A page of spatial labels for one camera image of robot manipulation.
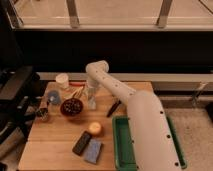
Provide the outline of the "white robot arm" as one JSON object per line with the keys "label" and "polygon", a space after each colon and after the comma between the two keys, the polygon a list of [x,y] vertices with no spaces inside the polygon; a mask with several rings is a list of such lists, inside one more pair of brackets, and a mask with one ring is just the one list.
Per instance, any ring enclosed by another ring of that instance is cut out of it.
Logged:
{"label": "white robot arm", "polygon": [[89,87],[101,84],[127,107],[138,171],[179,171],[178,156],[164,109],[150,91],[136,90],[112,77],[106,61],[86,65]]}

